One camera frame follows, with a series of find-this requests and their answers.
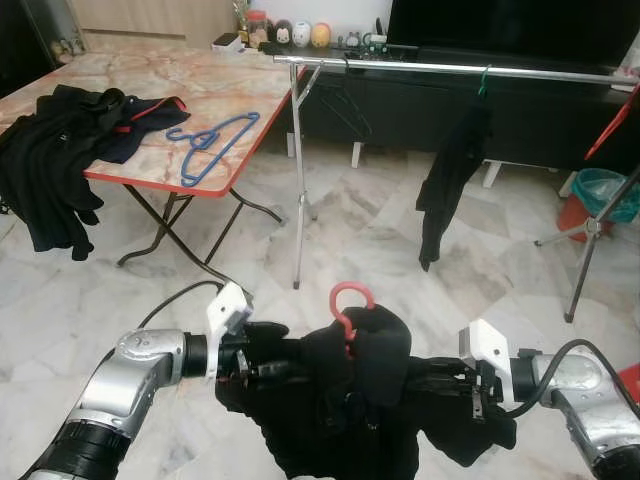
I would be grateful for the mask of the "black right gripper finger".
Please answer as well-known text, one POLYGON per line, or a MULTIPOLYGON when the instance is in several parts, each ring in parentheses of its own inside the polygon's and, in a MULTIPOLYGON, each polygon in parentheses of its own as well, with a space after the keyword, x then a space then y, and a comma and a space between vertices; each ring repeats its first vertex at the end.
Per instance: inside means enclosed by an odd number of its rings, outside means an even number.
POLYGON ((462 360, 411 360, 408 387, 471 387, 471 367, 462 360))

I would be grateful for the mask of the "black knit garment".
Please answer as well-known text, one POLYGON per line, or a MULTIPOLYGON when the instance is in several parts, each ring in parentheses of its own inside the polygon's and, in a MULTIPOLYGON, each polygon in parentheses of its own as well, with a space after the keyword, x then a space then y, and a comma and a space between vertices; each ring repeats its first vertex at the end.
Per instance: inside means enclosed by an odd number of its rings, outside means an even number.
POLYGON ((412 335, 389 308, 348 307, 356 338, 348 356, 333 323, 302 337, 250 343, 252 367, 297 364, 306 383, 247 387, 219 383, 215 396, 259 426, 271 457, 288 477, 415 480, 419 439, 462 467, 493 447, 515 448, 517 426, 495 416, 472 419, 470 387, 408 387, 412 335))

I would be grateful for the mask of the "large red plastic hanger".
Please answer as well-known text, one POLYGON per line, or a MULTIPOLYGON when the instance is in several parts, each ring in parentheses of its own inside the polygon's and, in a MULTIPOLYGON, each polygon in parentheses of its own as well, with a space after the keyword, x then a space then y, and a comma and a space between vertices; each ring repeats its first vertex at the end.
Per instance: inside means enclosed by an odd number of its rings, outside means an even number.
POLYGON ((335 321, 342 328, 344 347, 346 347, 346 353, 348 356, 352 355, 352 344, 355 342, 356 332, 353 328, 352 321, 343 314, 338 306, 339 294, 346 291, 355 291, 361 294, 361 297, 365 300, 365 308, 374 308, 376 306, 375 298, 372 296, 372 292, 366 285, 358 282, 340 282, 335 284, 329 293, 329 310, 332 312, 335 321))

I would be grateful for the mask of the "dark navy shirt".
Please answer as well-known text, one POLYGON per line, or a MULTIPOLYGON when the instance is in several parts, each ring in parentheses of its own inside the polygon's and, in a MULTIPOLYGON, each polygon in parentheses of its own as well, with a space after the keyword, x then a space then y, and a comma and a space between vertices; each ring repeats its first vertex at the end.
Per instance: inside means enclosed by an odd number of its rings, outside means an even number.
POLYGON ((140 148, 143 141, 145 141, 145 137, 147 136, 147 134, 157 132, 151 131, 143 133, 141 131, 133 131, 131 133, 123 134, 114 133, 114 125, 116 124, 116 122, 119 122, 119 120, 122 119, 123 106, 122 109, 120 109, 118 119, 115 119, 114 122, 111 123, 111 127, 108 133, 106 133, 105 136, 102 137, 101 140, 95 145, 95 154, 97 155, 97 160, 104 161, 104 163, 127 163, 127 161, 131 159, 134 154, 136 154, 136 151, 138 150, 138 148, 140 148))

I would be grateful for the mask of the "blue plastic hanger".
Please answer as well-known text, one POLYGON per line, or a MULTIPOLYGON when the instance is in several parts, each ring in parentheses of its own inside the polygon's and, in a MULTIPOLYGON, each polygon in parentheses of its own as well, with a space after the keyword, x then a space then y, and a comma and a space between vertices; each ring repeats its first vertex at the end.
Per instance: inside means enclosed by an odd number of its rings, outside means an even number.
POLYGON ((196 131, 193 133, 184 133, 182 128, 170 128, 169 131, 165 132, 166 140, 172 142, 182 142, 186 141, 189 145, 186 156, 183 157, 182 164, 180 164, 179 174, 180 174, 180 186, 183 187, 195 187, 198 183, 201 182, 202 179, 206 177, 207 174, 211 172, 212 169, 218 165, 219 161, 223 159, 225 155, 232 150, 234 146, 237 145, 244 134, 251 131, 255 124, 259 122, 261 118, 261 114, 259 111, 247 111, 247 113, 239 114, 237 116, 233 116, 233 118, 229 118, 224 120, 223 123, 215 125, 211 129, 206 129, 206 131, 196 131), (229 127, 229 125, 236 124, 237 122, 241 122, 244 120, 244 124, 239 131, 234 133, 232 137, 229 138, 227 142, 223 143, 221 146, 221 150, 218 154, 212 156, 212 160, 209 164, 205 166, 204 169, 201 170, 200 173, 189 173, 188 166, 191 164, 191 160, 198 151, 207 151, 210 150, 212 146, 215 146, 216 143, 220 141, 221 131, 223 129, 229 127))

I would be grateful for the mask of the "bare thin red hanger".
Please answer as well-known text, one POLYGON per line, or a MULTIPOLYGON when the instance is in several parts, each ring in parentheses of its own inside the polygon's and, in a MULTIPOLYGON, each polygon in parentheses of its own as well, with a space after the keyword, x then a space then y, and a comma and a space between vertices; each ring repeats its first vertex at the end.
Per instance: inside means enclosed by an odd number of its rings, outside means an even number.
POLYGON ((611 123, 605 127, 604 131, 600 133, 598 137, 596 137, 595 142, 591 145, 589 150, 585 152, 582 160, 590 160, 591 157, 599 151, 599 148, 604 145, 605 141, 608 141, 608 138, 611 137, 614 132, 617 132, 618 128, 621 128, 621 125, 625 123, 627 115, 630 114, 632 109, 637 105, 637 95, 639 95, 639 87, 635 87, 634 90, 631 91, 630 95, 628 95, 626 104, 617 111, 616 115, 613 116, 611 123))

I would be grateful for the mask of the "red plastic stool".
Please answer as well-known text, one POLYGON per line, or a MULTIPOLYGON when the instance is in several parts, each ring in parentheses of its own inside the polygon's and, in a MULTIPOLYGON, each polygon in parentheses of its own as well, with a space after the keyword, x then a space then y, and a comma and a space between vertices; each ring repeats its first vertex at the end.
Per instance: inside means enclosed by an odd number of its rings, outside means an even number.
POLYGON ((640 365, 635 364, 627 367, 623 367, 618 371, 620 379, 622 380, 623 387, 626 392, 630 394, 632 402, 635 404, 640 403, 640 365))

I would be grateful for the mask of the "orange bin with teal bag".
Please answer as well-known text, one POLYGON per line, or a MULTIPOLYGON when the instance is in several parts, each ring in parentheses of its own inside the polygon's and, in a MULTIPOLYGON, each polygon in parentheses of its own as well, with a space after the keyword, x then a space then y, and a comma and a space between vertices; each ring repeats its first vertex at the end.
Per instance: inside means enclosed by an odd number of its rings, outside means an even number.
MULTIPOLYGON (((580 227, 589 215, 598 215, 605 205, 612 200, 627 180, 623 175, 612 170, 600 168, 582 169, 571 182, 570 197, 559 212, 557 227, 568 230, 580 227)), ((631 223, 640 211, 640 184, 632 184, 630 191, 614 206, 614 210, 605 220, 605 230, 613 224, 631 223)))

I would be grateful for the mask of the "black shirt with green logo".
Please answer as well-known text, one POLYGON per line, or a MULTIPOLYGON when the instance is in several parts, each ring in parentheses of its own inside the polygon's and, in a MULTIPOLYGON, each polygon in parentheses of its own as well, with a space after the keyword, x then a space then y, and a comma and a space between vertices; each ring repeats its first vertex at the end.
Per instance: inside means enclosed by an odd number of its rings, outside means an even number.
POLYGON ((436 152, 428 178, 422 182, 415 209, 422 212, 419 264, 424 271, 439 260, 442 237, 465 186, 485 160, 486 142, 493 133, 492 115, 488 100, 484 96, 474 97, 436 152))

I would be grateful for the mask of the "black TV console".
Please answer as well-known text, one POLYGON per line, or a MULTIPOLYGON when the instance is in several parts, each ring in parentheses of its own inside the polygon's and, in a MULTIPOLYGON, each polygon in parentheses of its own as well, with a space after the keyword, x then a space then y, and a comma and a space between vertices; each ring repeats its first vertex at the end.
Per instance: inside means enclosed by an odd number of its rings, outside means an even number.
MULTIPOLYGON (((338 63, 321 69, 300 109, 303 133, 320 140, 438 151, 483 84, 477 74, 358 69, 337 49, 284 52, 338 63)), ((489 159, 571 170, 625 166, 609 151, 627 140, 625 131, 612 134, 593 156, 586 154, 626 104, 628 87, 495 76, 485 86, 493 110, 489 159)))

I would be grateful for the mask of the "marble pattern folding table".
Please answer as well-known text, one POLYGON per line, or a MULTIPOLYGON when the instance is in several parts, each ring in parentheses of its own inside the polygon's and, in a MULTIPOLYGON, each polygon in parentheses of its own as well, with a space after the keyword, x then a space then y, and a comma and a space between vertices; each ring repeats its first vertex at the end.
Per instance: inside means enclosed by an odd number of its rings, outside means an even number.
MULTIPOLYGON (((169 239, 197 268, 212 278, 228 282, 228 275, 211 266, 211 253, 197 255, 175 233, 193 198, 236 200, 234 218, 246 207, 265 212, 276 223, 284 218, 270 207, 247 200, 236 191, 236 183, 257 148, 270 131, 284 106, 289 105, 289 72, 283 64, 260 52, 215 52, 192 47, 102 47, 86 52, 0 99, 0 133, 18 116, 31 114, 38 97, 49 95, 59 84, 101 92, 118 88, 141 99, 180 97, 189 119, 183 132, 206 131, 224 120, 244 113, 260 113, 261 118, 244 134, 195 187, 180 186, 180 164, 189 145, 166 140, 161 132, 147 134, 145 141, 124 164, 96 161, 84 170, 84 177, 122 186, 157 224, 157 241, 169 239)), ((221 131, 221 142, 238 132, 244 120, 221 131)), ((196 154, 189 173, 200 173, 218 154, 210 150, 196 154)))

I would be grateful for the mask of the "black clothes pile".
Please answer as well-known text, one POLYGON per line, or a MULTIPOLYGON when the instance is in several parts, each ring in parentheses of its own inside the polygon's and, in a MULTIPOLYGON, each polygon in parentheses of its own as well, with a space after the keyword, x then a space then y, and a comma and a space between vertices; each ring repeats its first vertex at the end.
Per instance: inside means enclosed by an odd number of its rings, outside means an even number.
POLYGON ((99 223, 104 201, 84 170, 122 119, 125 95, 59 84, 38 97, 31 114, 0 133, 0 200, 26 224, 33 250, 69 250, 74 261, 93 251, 86 228, 99 223))

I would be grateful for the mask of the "orange round face toy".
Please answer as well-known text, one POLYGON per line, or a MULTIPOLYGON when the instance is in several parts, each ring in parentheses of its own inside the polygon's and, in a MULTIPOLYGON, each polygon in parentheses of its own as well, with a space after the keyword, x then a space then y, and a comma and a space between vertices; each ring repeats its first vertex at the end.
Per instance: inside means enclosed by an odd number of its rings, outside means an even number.
POLYGON ((308 44, 314 49, 326 49, 332 40, 332 27, 328 23, 319 22, 312 24, 308 44))

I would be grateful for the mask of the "light wooden cabinet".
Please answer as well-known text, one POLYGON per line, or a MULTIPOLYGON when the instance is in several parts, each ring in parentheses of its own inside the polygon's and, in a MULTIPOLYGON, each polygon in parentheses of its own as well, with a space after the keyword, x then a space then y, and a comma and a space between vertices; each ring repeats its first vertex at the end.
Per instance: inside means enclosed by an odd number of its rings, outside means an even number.
POLYGON ((232 0, 67 0, 84 44, 157 44, 209 50, 237 32, 232 0))

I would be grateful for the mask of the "black television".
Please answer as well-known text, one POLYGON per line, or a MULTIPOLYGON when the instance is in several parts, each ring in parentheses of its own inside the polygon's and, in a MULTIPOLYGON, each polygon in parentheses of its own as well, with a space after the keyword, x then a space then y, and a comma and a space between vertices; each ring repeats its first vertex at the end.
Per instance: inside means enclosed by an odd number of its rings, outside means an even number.
POLYGON ((640 0, 394 0, 388 40, 616 67, 639 31, 640 0))

